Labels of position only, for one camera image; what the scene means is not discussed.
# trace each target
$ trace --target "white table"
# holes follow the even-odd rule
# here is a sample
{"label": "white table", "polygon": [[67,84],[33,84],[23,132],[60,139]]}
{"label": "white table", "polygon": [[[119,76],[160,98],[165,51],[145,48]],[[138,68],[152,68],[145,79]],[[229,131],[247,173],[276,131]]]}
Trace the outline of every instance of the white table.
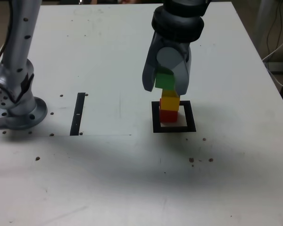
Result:
{"label": "white table", "polygon": [[[49,114],[0,130],[0,226],[283,226],[283,101],[231,3],[191,44],[181,99],[197,132],[152,133],[157,6],[41,8],[29,59]],[[69,136],[78,92],[83,136]]]}

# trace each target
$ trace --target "metal robot arm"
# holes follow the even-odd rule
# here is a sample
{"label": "metal robot arm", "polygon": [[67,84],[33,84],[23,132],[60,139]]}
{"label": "metal robot arm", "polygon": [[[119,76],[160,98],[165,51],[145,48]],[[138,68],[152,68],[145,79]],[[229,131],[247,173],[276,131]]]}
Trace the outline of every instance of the metal robot arm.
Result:
{"label": "metal robot arm", "polygon": [[8,34],[0,56],[0,129],[26,129],[47,114],[31,91],[33,65],[27,59],[42,0],[10,0]]}
{"label": "metal robot arm", "polygon": [[153,15],[154,35],[142,73],[142,83],[152,91],[159,67],[173,72],[175,91],[184,95],[189,86],[190,43],[202,32],[201,19],[211,0],[164,0]]}

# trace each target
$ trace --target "stacked cubes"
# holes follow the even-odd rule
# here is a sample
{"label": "stacked cubes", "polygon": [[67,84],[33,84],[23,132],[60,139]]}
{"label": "stacked cubes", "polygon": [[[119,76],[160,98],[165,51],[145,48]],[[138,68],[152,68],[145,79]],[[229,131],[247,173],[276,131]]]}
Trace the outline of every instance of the stacked cubes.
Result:
{"label": "stacked cubes", "polygon": [[175,92],[175,78],[172,71],[160,67],[156,74],[155,87],[162,89],[159,103],[160,122],[177,122],[180,97]]}

